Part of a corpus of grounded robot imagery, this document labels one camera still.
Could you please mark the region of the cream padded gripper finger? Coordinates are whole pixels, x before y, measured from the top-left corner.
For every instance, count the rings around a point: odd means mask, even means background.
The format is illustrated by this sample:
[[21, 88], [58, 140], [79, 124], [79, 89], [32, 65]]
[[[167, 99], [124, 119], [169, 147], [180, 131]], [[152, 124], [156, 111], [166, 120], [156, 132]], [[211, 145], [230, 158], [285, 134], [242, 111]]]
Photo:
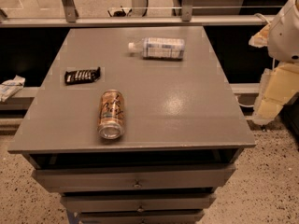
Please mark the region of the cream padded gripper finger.
[[252, 36], [249, 40], [249, 44], [255, 48], [262, 48], [268, 45], [268, 34], [270, 25], [265, 25], [258, 33]]
[[253, 122], [266, 125], [273, 121], [297, 92], [299, 92], [298, 63], [279, 63], [273, 70], [265, 69], [253, 107]]

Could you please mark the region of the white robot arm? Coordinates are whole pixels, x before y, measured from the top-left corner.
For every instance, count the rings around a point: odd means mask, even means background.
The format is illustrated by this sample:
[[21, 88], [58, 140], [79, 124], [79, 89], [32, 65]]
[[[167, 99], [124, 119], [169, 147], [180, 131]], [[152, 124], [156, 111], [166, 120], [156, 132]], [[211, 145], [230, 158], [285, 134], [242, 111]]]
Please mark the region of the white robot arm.
[[267, 47], [268, 55], [278, 61], [277, 67], [264, 69], [253, 107], [253, 122], [266, 125], [299, 92], [299, 0], [288, 0], [249, 45]]

